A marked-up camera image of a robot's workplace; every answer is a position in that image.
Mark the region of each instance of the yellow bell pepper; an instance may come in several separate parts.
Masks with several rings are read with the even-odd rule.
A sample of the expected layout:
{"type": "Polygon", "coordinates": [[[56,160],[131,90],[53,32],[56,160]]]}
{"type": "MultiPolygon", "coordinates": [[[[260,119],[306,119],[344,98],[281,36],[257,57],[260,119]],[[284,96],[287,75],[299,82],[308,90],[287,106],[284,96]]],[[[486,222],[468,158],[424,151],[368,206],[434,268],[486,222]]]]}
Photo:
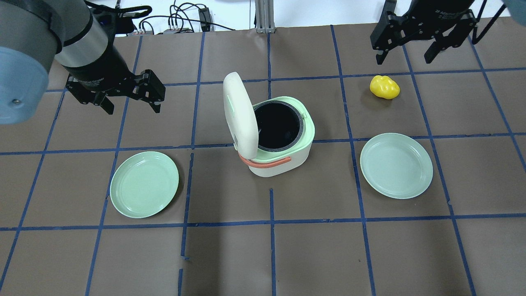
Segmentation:
{"type": "Polygon", "coordinates": [[[376,75],[369,85],[371,92],[377,97],[393,99],[400,94],[400,87],[388,76],[376,75]]]}

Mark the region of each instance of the black inner pot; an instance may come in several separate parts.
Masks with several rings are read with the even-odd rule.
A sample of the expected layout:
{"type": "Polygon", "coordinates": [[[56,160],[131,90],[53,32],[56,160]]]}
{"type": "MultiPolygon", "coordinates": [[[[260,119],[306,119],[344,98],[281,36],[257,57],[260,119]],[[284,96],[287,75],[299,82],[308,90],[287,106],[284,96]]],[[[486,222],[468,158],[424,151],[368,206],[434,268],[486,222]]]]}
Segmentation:
{"type": "Polygon", "coordinates": [[[303,119],[292,105],[281,101],[264,102],[254,109],[261,150],[279,152],[292,147],[303,133],[303,119]]]}

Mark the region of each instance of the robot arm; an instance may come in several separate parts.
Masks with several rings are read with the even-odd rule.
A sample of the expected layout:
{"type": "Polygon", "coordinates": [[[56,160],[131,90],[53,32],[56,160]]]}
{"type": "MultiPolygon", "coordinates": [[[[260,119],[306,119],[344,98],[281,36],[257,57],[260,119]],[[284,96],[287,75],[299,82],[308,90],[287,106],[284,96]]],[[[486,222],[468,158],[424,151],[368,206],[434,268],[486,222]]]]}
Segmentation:
{"type": "Polygon", "coordinates": [[[147,11],[89,9],[83,0],[0,0],[0,27],[9,28],[0,35],[0,124],[33,116],[53,58],[71,74],[66,87],[80,103],[112,114],[107,97],[128,96],[159,113],[164,85],[152,70],[130,72],[113,46],[115,34],[133,31],[131,18],[151,12],[135,9],[147,11]]]}
{"type": "MultiPolygon", "coordinates": [[[[469,9],[474,0],[412,0],[408,11],[402,16],[394,13],[396,2],[385,1],[380,21],[371,34],[372,48],[378,50],[376,61],[379,65],[383,63],[389,51],[397,46],[411,40],[434,39],[424,54],[426,63],[429,64],[441,51],[449,47],[459,47],[476,28],[481,15],[475,18],[469,9]]],[[[526,0],[504,0],[504,3],[494,19],[508,6],[511,16],[526,26],[526,0]]],[[[479,38],[474,38],[474,44],[482,38],[491,24],[492,22],[479,38]]]]}

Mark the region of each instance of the plate rim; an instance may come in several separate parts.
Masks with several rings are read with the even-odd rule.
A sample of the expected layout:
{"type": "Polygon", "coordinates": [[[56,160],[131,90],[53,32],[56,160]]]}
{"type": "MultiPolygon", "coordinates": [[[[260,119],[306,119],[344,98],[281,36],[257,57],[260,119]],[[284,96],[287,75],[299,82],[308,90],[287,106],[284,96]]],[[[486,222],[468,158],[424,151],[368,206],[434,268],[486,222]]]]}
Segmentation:
{"type": "Polygon", "coordinates": [[[400,134],[400,133],[383,133],[383,134],[376,135],[376,136],[372,137],[370,140],[368,140],[368,141],[365,143],[365,145],[363,146],[362,151],[361,151],[361,153],[360,153],[360,170],[361,170],[361,173],[362,173],[363,177],[364,177],[365,180],[367,181],[367,183],[368,183],[368,184],[369,184],[374,190],[376,190],[376,191],[379,192],[380,194],[385,195],[385,196],[387,196],[387,197],[389,197],[389,198],[392,198],[392,199],[398,199],[398,200],[406,200],[406,199],[415,198],[415,197],[419,196],[420,194],[424,193],[424,192],[429,188],[429,186],[431,185],[431,182],[432,182],[432,180],[433,180],[433,175],[434,175],[434,172],[433,172],[433,162],[432,162],[431,157],[429,156],[429,153],[427,152],[427,150],[426,150],[426,149],[425,149],[420,143],[418,143],[415,139],[413,139],[413,138],[411,138],[411,137],[409,137],[409,136],[406,136],[406,135],[404,135],[404,134],[400,134]],[[365,173],[364,168],[363,168],[363,151],[366,149],[366,147],[367,147],[367,145],[368,145],[369,143],[372,143],[371,140],[373,140],[373,139],[378,140],[377,138],[379,138],[379,137],[385,137],[385,136],[387,136],[387,135],[402,136],[402,137],[404,137],[404,138],[406,138],[406,139],[410,139],[410,140],[411,140],[410,143],[413,144],[413,145],[412,145],[413,148],[414,148],[414,144],[416,144],[417,147],[422,148],[423,151],[425,152],[425,155],[426,155],[427,157],[424,157],[424,161],[425,161],[425,160],[429,160],[429,163],[431,163],[431,166],[429,167],[429,168],[430,168],[430,170],[429,170],[429,175],[430,175],[430,178],[429,178],[429,184],[426,184],[426,187],[422,190],[422,192],[419,192],[419,193],[416,194],[416,195],[415,195],[415,194],[409,194],[409,195],[407,195],[407,196],[393,196],[392,194],[389,194],[388,192],[385,192],[385,191],[383,191],[383,190],[380,190],[379,188],[376,188],[374,185],[371,184],[371,181],[370,181],[369,178],[367,177],[367,174],[365,173]]]}
{"type": "Polygon", "coordinates": [[[122,215],[126,216],[126,217],[129,217],[129,218],[133,218],[133,219],[142,219],[142,218],[147,218],[147,217],[150,217],[150,216],[153,216],[157,213],[159,213],[160,211],[164,210],[164,208],[166,208],[170,202],[172,202],[172,200],[174,199],[175,197],[175,194],[177,193],[177,190],[179,189],[179,181],[180,181],[180,175],[179,175],[179,169],[177,168],[177,165],[175,164],[174,160],[172,160],[168,155],[162,153],[162,152],[158,152],[158,151],[143,151],[143,152],[139,152],[137,154],[134,154],[132,156],[130,156],[129,158],[127,158],[122,164],[119,165],[119,167],[115,170],[115,173],[113,174],[112,176],[112,181],[110,182],[110,185],[109,185],[109,197],[110,197],[110,200],[113,204],[113,207],[119,212],[121,213],[122,215]],[[177,183],[175,185],[175,191],[174,191],[174,195],[169,199],[169,201],[166,203],[165,206],[163,206],[162,208],[160,208],[158,211],[152,213],[152,214],[142,214],[142,215],[137,215],[137,216],[130,216],[126,213],[123,213],[119,207],[117,207],[115,205],[115,201],[114,201],[114,197],[112,196],[112,188],[114,186],[114,180],[117,176],[120,176],[118,175],[118,172],[119,170],[126,164],[128,164],[129,162],[133,161],[133,158],[139,156],[139,155],[142,155],[142,154],[152,154],[152,155],[162,155],[162,157],[165,157],[167,160],[169,160],[168,164],[171,166],[173,165],[173,168],[174,168],[174,171],[175,173],[177,174],[177,183]]]}

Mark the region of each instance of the power adapter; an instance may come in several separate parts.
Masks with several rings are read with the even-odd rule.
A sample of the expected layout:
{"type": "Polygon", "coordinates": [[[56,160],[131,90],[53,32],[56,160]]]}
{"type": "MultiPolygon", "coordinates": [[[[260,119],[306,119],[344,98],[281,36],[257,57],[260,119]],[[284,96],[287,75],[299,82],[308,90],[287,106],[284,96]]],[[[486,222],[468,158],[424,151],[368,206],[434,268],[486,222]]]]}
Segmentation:
{"type": "Polygon", "coordinates": [[[199,20],[201,21],[201,31],[209,32],[214,30],[214,27],[210,24],[212,22],[212,16],[210,15],[210,9],[208,9],[208,7],[199,9],[199,20]]]}

